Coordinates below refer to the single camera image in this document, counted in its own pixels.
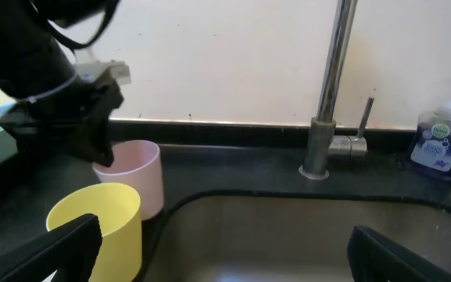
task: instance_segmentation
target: pink cup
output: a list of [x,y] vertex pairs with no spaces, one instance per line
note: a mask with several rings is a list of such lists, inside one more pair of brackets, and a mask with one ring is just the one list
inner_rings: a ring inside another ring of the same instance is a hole
[[110,168],[93,164],[103,183],[123,183],[139,192],[142,220],[155,216],[164,203],[160,147],[145,140],[133,140],[113,146]]

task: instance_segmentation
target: sink basin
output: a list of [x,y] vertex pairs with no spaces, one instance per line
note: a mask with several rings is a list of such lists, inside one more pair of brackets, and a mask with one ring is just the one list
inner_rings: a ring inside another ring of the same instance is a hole
[[171,216],[145,281],[353,281],[346,250],[357,225],[451,273],[451,214],[435,208],[214,196]]

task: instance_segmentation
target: hand soap dispenser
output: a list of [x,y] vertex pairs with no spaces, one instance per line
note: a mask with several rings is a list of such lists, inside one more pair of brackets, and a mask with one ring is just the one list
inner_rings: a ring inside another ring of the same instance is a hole
[[404,163],[422,174],[451,181],[451,101],[419,115],[417,134]]

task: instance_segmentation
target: metal faucet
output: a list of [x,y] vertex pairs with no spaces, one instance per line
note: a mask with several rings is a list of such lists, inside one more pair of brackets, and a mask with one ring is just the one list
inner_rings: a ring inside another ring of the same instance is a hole
[[299,168],[299,172],[309,179],[323,180],[328,177],[327,158],[329,154],[363,156],[367,151],[363,133],[373,104],[371,97],[366,104],[358,134],[356,136],[334,136],[335,102],[357,3],[358,0],[338,0],[337,3],[318,114],[311,119],[308,149],[304,164]]

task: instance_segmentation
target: yellow cup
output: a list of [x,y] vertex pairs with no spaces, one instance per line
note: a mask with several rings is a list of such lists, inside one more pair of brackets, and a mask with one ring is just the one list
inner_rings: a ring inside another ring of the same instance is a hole
[[142,265],[139,193],[120,183],[85,187],[52,208],[46,218],[46,229],[53,230],[86,213],[99,217],[102,230],[102,246],[90,281],[132,281]]

